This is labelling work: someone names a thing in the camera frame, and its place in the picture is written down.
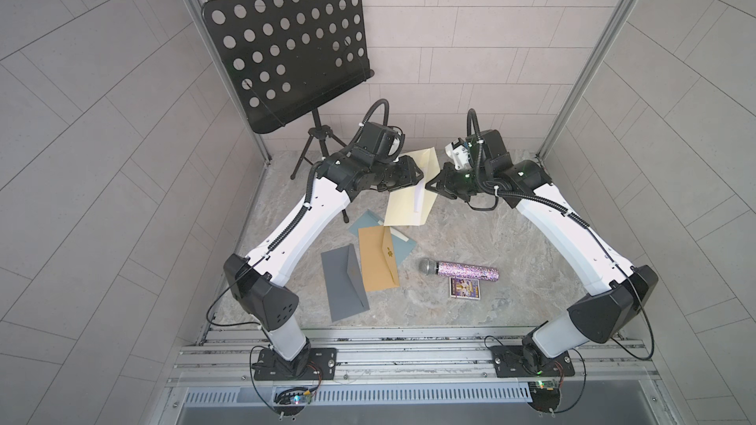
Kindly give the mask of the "cream yellow envelope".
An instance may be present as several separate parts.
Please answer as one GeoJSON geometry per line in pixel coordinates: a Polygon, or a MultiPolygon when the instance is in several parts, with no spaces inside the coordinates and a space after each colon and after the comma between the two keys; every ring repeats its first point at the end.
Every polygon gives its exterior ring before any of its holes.
{"type": "Polygon", "coordinates": [[[426,224],[429,213],[437,198],[435,193],[425,189],[425,184],[440,172],[436,149],[418,150],[409,152],[407,155],[415,160],[415,163],[424,173],[423,211],[422,214],[415,214],[413,212],[413,192],[415,192],[415,186],[417,185],[395,191],[389,197],[384,218],[384,224],[387,226],[420,226],[426,224]]]}

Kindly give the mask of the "light blue envelope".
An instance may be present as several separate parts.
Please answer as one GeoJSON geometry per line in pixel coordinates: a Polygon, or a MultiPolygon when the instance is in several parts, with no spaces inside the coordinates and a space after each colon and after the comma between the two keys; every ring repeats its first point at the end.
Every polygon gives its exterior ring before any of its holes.
{"type": "MultiPolygon", "coordinates": [[[[352,226],[348,229],[348,232],[350,232],[354,236],[358,236],[358,230],[360,230],[360,228],[380,226],[383,224],[384,220],[382,220],[382,218],[379,218],[377,214],[374,214],[374,212],[372,211],[366,211],[352,224],[352,226]]],[[[399,230],[397,230],[396,228],[391,227],[390,231],[396,252],[397,264],[401,266],[404,263],[405,259],[407,259],[409,255],[411,255],[413,249],[417,247],[417,242],[405,236],[405,234],[399,232],[399,230]]]]}

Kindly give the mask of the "pink white letter paper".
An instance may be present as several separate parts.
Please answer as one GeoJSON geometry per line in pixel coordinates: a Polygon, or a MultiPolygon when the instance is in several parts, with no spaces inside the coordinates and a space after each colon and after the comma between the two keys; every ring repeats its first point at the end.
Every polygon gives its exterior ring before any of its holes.
{"type": "Polygon", "coordinates": [[[422,214],[424,207],[424,183],[425,180],[421,179],[417,186],[415,186],[415,192],[413,192],[413,212],[415,214],[422,214]]]}

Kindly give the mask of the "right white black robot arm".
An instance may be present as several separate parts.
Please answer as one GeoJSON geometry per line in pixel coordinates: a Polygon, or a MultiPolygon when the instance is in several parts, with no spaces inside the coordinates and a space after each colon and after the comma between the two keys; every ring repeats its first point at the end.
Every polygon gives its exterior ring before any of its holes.
{"type": "Polygon", "coordinates": [[[525,370],[537,374],[564,352],[586,342],[604,344],[637,316],[659,277],[612,249],[567,203],[545,170],[529,159],[513,163],[498,131],[480,129],[474,110],[467,135],[447,148],[449,161],[425,185],[449,200],[478,195],[505,202],[527,218],[578,275],[587,293],[565,313],[524,336],[525,370]]]}

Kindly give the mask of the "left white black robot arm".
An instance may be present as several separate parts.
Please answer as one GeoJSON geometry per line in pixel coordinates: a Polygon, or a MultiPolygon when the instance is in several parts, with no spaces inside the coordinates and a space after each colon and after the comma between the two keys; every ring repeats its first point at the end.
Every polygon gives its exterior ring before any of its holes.
{"type": "Polygon", "coordinates": [[[352,141],[314,163],[298,205],[247,255],[224,263],[228,290],[267,336],[271,352],[287,373],[307,367],[311,343],[295,319],[299,299],[285,287],[299,260],[324,228],[364,191],[393,192],[413,187],[423,172],[402,155],[405,134],[389,124],[385,98],[368,108],[352,141]]]}

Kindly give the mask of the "dark grey envelope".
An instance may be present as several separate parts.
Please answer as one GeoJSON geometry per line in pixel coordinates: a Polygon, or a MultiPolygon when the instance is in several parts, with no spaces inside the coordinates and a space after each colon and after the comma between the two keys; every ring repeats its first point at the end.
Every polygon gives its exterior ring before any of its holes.
{"type": "Polygon", "coordinates": [[[354,244],[321,254],[330,316],[342,321],[370,309],[354,244]]]}

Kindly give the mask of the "purple glitter microphone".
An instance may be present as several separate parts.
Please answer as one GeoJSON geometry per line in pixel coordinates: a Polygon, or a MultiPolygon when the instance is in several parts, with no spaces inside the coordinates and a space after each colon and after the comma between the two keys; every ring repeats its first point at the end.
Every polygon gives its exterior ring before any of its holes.
{"type": "Polygon", "coordinates": [[[490,281],[491,283],[500,279],[500,273],[495,268],[435,261],[428,258],[419,262],[419,271],[425,273],[425,275],[440,275],[440,277],[452,277],[452,279],[476,279],[477,281],[490,281]]]}

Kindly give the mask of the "small colourful card box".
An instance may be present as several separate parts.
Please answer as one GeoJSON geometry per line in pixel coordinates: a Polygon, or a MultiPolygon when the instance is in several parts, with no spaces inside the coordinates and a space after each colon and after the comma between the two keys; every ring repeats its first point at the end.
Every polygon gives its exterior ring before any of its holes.
{"type": "Polygon", "coordinates": [[[480,300],[480,281],[451,277],[450,296],[456,299],[480,300]]]}

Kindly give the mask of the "black perforated music stand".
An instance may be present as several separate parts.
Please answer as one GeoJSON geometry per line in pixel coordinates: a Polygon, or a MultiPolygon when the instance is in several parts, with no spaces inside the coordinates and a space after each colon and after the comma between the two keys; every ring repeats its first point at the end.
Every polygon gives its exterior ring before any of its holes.
{"type": "Polygon", "coordinates": [[[362,0],[210,0],[202,18],[253,133],[373,76],[362,0]]]}

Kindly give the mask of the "right circuit board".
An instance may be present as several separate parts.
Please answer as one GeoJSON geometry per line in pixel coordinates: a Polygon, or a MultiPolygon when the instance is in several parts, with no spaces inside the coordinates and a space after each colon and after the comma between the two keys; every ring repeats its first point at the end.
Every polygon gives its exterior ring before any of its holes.
{"type": "Polygon", "coordinates": [[[561,402],[561,391],[559,385],[553,381],[535,381],[528,383],[528,389],[531,396],[529,406],[545,414],[556,413],[561,402]]]}

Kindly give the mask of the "circuit board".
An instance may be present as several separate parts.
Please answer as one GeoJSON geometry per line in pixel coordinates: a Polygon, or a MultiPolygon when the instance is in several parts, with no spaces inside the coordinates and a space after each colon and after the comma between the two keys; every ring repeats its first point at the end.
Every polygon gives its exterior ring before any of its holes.
{"type": "Polygon", "coordinates": [[[545,414],[556,413],[561,402],[561,391],[559,385],[553,381],[535,381],[528,383],[528,389],[531,396],[529,406],[545,414]]]}
{"type": "Polygon", "coordinates": [[[314,393],[305,387],[283,390],[274,397],[274,411],[281,417],[295,417],[311,403],[314,393]]]}

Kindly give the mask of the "left circuit board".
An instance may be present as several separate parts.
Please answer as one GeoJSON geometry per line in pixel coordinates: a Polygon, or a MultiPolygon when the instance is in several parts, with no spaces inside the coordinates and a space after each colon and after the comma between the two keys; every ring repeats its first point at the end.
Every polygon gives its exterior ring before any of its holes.
{"type": "Polygon", "coordinates": [[[281,417],[295,417],[311,403],[314,393],[305,387],[283,390],[274,397],[274,411],[281,417]]]}

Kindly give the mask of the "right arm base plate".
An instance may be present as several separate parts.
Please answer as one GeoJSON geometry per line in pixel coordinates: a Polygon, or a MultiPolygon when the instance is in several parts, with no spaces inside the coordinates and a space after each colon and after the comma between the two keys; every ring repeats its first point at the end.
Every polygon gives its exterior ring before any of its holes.
{"type": "Polygon", "coordinates": [[[575,376],[575,368],[570,355],[548,359],[536,368],[526,365],[522,346],[488,346],[497,378],[568,378],[575,376]]]}

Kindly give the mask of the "aluminium mounting rail frame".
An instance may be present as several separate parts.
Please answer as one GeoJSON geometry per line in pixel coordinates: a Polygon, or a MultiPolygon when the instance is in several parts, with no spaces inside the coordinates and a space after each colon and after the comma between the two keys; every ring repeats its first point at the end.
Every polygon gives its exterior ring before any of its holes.
{"type": "MultiPolygon", "coordinates": [[[[492,382],[490,348],[517,346],[527,334],[518,327],[307,329],[315,347],[337,352],[333,385],[492,382]]],[[[231,387],[249,381],[249,361],[266,340],[256,330],[214,330],[202,346],[181,348],[169,375],[173,387],[231,387]]],[[[659,378],[657,365],[642,362],[647,350],[641,340],[607,344],[589,342],[572,351],[575,379],[659,378]]]]}

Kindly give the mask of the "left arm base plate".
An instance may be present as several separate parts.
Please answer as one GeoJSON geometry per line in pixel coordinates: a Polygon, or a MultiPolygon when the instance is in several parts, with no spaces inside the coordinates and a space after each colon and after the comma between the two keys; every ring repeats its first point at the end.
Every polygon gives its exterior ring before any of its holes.
{"type": "Polygon", "coordinates": [[[337,364],[336,348],[305,348],[293,361],[285,361],[277,352],[263,348],[251,363],[256,381],[333,380],[337,364]]]}

